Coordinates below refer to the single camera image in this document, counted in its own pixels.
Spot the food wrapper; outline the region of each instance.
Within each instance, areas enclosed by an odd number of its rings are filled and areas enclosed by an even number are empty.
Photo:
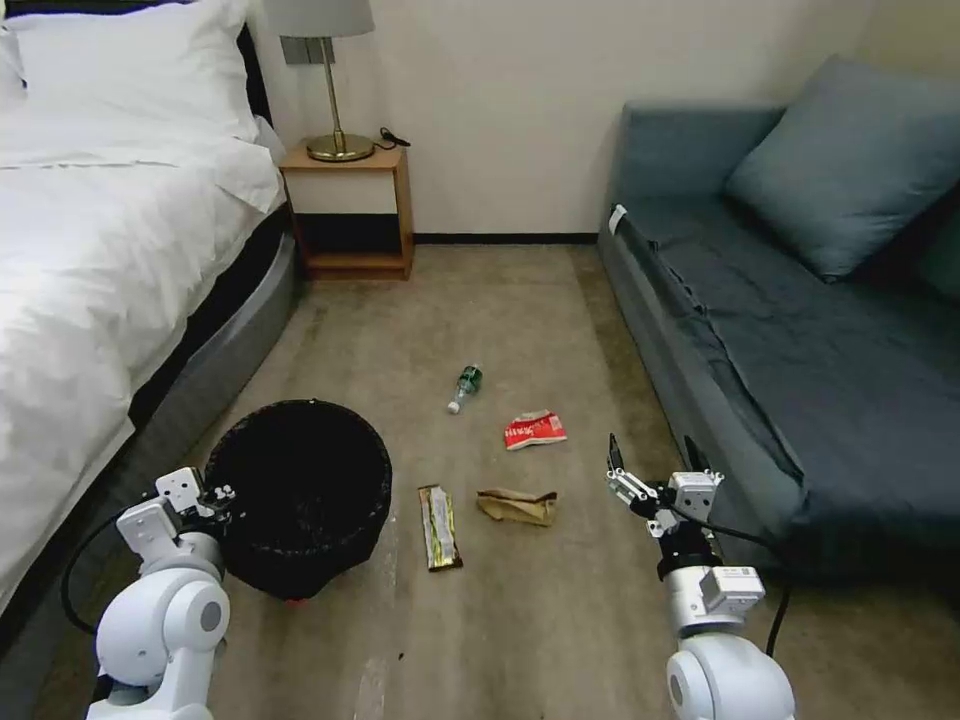
[[[513,520],[548,527],[553,525],[557,494],[531,495],[493,488],[477,492],[477,505],[494,520]]]
[[[423,539],[427,546],[427,569],[431,572],[462,567],[453,528],[453,505],[439,485],[427,485],[420,494]]]
[[[567,439],[556,413],[549,410],[525,413],[507,425],[503,441],[507,450],[520,450],[528,445],[549,445]]]

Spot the white bedsheet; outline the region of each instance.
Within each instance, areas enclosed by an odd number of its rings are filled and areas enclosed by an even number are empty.
[[[0,612],[280,195],[239,140],[0,118]]]

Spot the black trash can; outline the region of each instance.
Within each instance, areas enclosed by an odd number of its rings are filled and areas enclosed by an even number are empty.
[[[357,413],[322,400],[261,408],[210,455],[209,487],[236,500],[220,542],[227,570],[274,597],[316,595],[367,560],[390,511],[390,456]]]

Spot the gray sofa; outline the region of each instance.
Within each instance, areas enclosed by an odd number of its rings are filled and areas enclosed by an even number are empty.
[[[712,519],[804,576],[912,574],[960,549],[960,313],[884,271],[906,241],[828,284],[722,196],[781,114],[627,105],[607,194],[627,215],[600,254],[686,464],[726,475]],[[955,202],[904,237],[956,222]]]

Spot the floor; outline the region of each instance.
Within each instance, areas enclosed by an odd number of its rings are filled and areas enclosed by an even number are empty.
[[[472,362],[485,384],[452,417]],[[391,517],[367,564],[300,606],[228,579],[215,717],[670,717],[658,551],[605,488],[607,434],[639,474],[665,477],[678,459],[593,248],[425,246],[409,283],[312,285],[193,460],[245,414],[298,397],[348,405],[379,430]],[[542,408],[569,441],[508,454],[504,426]],[[430,483],[453,497],[461,569],[426,570],[416,488]],[[557,491],[556,524],[488,519],[473,497],[496,486]],[[770,592],[747,629],[757,642]],[[65,648],[57,702],[38,717],[79,717],[88,655]],[[802,718],[960,718],[960,625],[924,590],[801,590],[778,659]]]

